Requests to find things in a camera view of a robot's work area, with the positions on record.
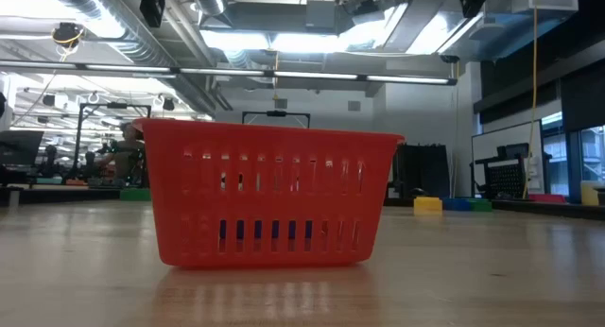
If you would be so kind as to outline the yellow toy brick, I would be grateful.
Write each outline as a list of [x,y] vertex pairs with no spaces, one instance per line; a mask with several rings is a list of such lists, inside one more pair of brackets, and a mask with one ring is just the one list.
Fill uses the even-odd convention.
[[442,215],[442,211],[440,198],[416,197],[413,201],[414,215]]

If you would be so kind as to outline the black computer monitor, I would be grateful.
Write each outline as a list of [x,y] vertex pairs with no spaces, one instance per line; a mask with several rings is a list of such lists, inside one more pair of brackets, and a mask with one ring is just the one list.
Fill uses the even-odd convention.
[[43,139],[41,131],[0,131],[0,164],[32,165]]

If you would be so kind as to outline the red plastic basket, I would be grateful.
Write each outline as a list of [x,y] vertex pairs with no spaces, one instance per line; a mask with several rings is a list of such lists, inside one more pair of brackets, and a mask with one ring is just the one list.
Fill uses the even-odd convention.
[[[349,265],[369,259],[396,134],[143,118],[157,245],[175,267]],[[218,239],[219,221],[228,237]],[[235,221],[245,220],[243,241]],[[252,236],[261,220],[263,237]],[[281,222],[272,239],[269,224]],[[286,224],[298,223],[289,240]],[[313,236],[303,238],[303,222]]]

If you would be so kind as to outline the long ceiling light strip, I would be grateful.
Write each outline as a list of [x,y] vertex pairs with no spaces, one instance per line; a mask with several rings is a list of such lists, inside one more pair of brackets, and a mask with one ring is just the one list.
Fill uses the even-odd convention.
[[101,64],[85,62],[61,62],[43,60],[0,60],[0,68],[6,70],[36,70],[61,72],[62,74],[125,74],[128,76],[143,76],[154,78],[175,78],[176,76],[210,76],[210,77],[268,77],[268,78],[301,78],[354,82],[379,82],[397,84],[420,84],[437,86],[454,86],[456,78],[450,77],[421,77],[395,75],[368,75],[351,73],[302,72],[289,70],[258,70],[258,69],[225,69],[211,67],[176,67],[176,66],[145,66],[123,64]]

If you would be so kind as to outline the blue toy brick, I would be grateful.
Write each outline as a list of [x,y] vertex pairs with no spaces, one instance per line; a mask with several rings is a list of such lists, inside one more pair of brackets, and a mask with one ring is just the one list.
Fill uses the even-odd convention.
[[[247,227],[249,224],[245,220],[236,220],[235,221],[235,238],[237,240],[243,241],[245,239]],[[252,227],[252,236],[256,240],[260,240],[263,237],[264,225],[261,220],[253,220],[251,223]],[[278,239],[280,236],[280,227],[281,222],[279,220],[273,220],[269,224],[269,232],[270,237],[272,239]],[[290,220],[286,224],[287,231],[286,236],[289,240],[294,240],[298,236],[298,223],[295,220]],[[313,236],[313,221],[306,220],[302,224],[303,234],[302,237],[304,239],[311,239]],[[228,237],[228,221],[220,220],[219,221],[219,231],[218,231],[218,239],[226,240]]]
[[472,210],[472,204],[467,198],[444,198],[442,206],[447,211],[468,212]]

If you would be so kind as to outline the person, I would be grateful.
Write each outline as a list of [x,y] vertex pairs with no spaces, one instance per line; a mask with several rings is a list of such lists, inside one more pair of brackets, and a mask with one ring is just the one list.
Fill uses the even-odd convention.
[[139,155],[145,149],[143,133],[132,123],[121,127],[123,139],[118,141],[113,152],[109,152],[96,164],[104,167],[114,163],[113,179],[124,185],[134,174],[133,169],[139,164]]

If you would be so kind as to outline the black pegboard cart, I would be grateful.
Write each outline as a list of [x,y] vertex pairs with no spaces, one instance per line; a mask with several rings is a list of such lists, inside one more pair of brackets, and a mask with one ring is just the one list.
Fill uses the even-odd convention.
[[544,162],[550,155],[534,156],[529,143],[498,146],[496,155],[470,163],[472,195],[485,199],[530,199],[549,195]]

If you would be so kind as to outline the black cabinet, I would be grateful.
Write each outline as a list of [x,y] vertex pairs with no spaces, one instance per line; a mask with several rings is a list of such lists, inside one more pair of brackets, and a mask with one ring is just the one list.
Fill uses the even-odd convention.
[[428,196],[448,198],[450,173],[446,146],[399,145],[392,162],[393,182],[400,198],[422,188]]

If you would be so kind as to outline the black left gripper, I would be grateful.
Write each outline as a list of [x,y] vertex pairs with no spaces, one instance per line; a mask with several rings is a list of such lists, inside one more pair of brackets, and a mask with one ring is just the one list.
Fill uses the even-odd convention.
[[139,10],[150,27],[161,26],[165,0],[140,0]]

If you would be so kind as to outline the grey duct box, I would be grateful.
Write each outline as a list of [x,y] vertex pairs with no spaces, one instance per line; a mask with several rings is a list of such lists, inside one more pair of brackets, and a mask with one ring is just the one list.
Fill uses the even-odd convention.
[[333,1],[308,0],[305,26],[312,29],[333,29],[336,21],[336,4]]

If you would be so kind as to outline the whiteboard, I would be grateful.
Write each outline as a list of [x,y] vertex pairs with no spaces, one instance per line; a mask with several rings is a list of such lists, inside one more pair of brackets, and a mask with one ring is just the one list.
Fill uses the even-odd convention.
[[525,122],[507,128],[496,129],[472,137],[473,158],[475,162],[488,157],[495,157],[499,146],[529,144],[531,158],[525,158],[529,164],[528,192],[545,193],[545,166],[540,120]]

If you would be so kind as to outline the yellow bin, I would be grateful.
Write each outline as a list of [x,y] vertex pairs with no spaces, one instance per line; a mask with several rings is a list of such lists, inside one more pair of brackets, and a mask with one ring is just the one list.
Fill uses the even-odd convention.
[[602,183],[600,181],[581,181],[580,182],[580,195],[581,204],[585,206],[598,206],[598,191]]

